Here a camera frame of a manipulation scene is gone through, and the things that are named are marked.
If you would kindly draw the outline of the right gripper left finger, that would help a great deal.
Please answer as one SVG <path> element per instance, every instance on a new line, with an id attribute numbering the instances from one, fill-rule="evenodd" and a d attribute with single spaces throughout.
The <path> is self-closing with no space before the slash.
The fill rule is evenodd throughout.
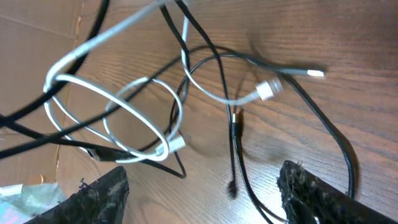
<path id="1" fill-rule="evenodd" d="M 81 181 L 77 193 L 28 224 L 121 224 L 128 195 L 127 172 L 118 166 L 91 184 Z"/>

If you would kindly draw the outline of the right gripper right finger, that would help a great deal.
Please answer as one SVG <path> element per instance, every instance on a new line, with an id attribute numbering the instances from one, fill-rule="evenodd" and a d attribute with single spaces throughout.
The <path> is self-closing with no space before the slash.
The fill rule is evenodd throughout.
<path id="1" fill-rule="evenodd" d="M 277 185 L 288 223 L 395 224 L 292 161 L 284 161 Z"/>

